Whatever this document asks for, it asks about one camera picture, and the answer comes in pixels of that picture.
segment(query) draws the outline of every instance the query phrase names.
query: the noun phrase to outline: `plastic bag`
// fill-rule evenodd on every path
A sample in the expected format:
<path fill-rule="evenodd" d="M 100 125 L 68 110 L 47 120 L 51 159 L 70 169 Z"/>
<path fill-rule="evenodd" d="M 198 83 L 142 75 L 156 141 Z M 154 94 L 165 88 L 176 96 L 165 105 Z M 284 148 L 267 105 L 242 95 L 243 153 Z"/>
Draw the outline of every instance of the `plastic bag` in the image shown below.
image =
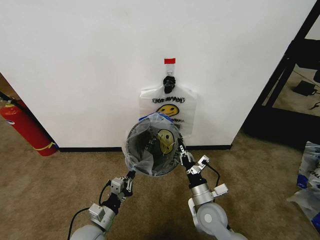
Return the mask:
<path fill-rule="evenodd" d="M 320 233 L 320 145 L 305 144 L 296 185 L 302 190 L 287 199 L 296 202 Z"/>
<path fill-rule="evenodd" d="M 302 156 L 296 185 L 302 189 L 320 188 L 320 145 L 308 141 Z"/>
<path fill-rule="evenodd" d="M 320 191 L 317 188 L 306 188 L 297 191 L 287 201 L 296 202 L 320 233 Z"/>
<path fill-rule="evenodd" d="M 179 163 L 179 143 L 183 138 L 168 116 L 157 112 L 142 117 L 122 146 L 125 164 L 150 176 L 167 174 Z"/>
<path fill-rule="evenodd" d="M 191 90 L 175 86 L 170 93 L 160 86 L 141 91 L 140 116 L 160 112 L 172 118 L 183 137 L 190 136 L 194 125 L 197 95 Z"/>

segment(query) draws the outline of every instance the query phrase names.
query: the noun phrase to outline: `yellow smiley face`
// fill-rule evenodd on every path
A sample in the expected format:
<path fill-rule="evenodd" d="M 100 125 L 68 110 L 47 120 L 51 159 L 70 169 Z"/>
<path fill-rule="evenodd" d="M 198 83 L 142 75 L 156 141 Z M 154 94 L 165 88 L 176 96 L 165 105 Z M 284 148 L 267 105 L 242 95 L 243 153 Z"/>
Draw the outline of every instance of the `yellow smiley face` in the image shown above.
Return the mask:
<path fill-rule="evenodd" d="M 166 104 L 166 105 L 159 107 L 157 112 L 160 112 L 160 113 L 168 115 L 169 117 L 172 117 L 172 116 L 177 115 L 179 113 L 179 108 L 173 104 Z"/>
<path fill-rule="evenodd" d="M 174 149 L 175 138 L 174 135 L 166 129 L 161 129 L 156 137 L 160 141 L 160 149 L 163 154 L 169 154 Z"/>

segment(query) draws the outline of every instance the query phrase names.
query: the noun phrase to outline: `black baseboard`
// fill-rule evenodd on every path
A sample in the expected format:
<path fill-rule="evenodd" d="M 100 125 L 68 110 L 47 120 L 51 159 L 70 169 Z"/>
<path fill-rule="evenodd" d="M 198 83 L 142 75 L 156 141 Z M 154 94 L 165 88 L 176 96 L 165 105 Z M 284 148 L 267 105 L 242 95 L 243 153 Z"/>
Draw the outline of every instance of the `black baseboard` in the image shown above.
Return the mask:
<path fill-rule="evenodd" d="M 187 146 L 188 150 L 229 150 L 231 145 L 202 145 L 202 146 Z M 121 152 L 121 147 L 60 147 L 60 152 Z"/>

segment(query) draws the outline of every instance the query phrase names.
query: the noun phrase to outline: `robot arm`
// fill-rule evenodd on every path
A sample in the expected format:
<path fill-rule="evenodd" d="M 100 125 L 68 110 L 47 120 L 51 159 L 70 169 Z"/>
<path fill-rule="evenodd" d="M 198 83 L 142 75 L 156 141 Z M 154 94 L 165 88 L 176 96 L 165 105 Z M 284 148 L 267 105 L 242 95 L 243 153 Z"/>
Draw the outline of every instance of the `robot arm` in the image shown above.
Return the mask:
<path fill-rule="evenodd" d="M 210 159 L 203 155 L 195 165 L 194 158 L 185 146 L 180 144 L 180 162 L 186 169 L 189 179 L 189 189 L 192 197 L 188 205 L 192 214 L 193 223 L 199 232 L 215 236 L 218 240 L 248 240 L 243 235 L 228 229 L 228 218 L 224 209 L 214 203 L 214 199 L 226 194 L 228 188 L 225 184 L 216 186 L 210 191 L 206 179 L 201 176 L 201 171 Z"/>
<path fill-rule="evenodd" d="M 115 177 L 109 180 L 103 190 L 110 186 L 111 192 L 106 201 L 101 202 L 103 190 L 100 194 L 99 205 L 92 204 L 88 209 L 92 225 L 86 225 L 77 229 L 71 240 L 104 240 L 106 233 L 110 230 L 115 216 L 119 212 L 121 203 L 127 197 L 133 195 L 133 179 L 135 171 L 130 171 L 126 176 Z"/>

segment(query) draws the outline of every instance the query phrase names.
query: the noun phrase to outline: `cable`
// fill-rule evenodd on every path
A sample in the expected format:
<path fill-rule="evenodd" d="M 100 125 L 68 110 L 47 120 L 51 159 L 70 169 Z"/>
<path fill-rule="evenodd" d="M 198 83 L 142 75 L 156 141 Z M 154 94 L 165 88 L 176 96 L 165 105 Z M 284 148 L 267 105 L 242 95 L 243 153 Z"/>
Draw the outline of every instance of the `cable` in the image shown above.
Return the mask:
<path fill-rule="evenodd" d="M 108 186 L 111 186 L 111 181 L 108 180 L 108 182 L 106 183 L 106 185 L 102 188 L 100 196 L 99 196 L 99 205 L 101 206 L 101 199 L 102 199 L 102 195 L 104 194 L 104 191 L 106 190 L 106 188 Z"/>
<path fill-rule="evenodd" d="M 208 163 L 205 163 L 205 165 L 208 166 L 208 168 L 210 168 L 212 171 L 214 171 L 217 175 L 218 175 L 218 178 L 216 179 L 216 183 L 215 183 L 215 186 L 218 187 L 219 185 L 219 180 L 220 180 L 220 174 L 218 173 L 217 170 L 215 170 L 212 166 L 210 166 Z"/>
<path fill-rule="evenodd" d="M 69 227 L 69 233 L 68 233 L 68 238 L 67 238 L 67 240 L 70 240 L 71 231 L 72 231 L 72 225 L 74 224 L 74 220 L 75 220 L 76 216 L 77 216 L 79 213 L 81 213 L 81 212 L 83 212 L 83 211 L 86 211 L 86 210 L 88 210 L 88 209 L 89 209 L 89 207 L 86 207 L 86 208 L 84 208 L 84 209 L 81 209 L 80 211 L 77 211 L 76 214 L 73 216 L 73 218 L 72 218 L 72 220 L 71 220 L 71 222 L 70 222 L 70 227 Z"/>
<path fill-rule="evenodd" d="M 315 108 L 319 107 L 318 104 L 320 104 L 320 101 L 316 102 L 316 103 L 313 105 L 312 108 L 309 108 L 309 110 L 312 110 L 312 109 L 315 109 Z"/>

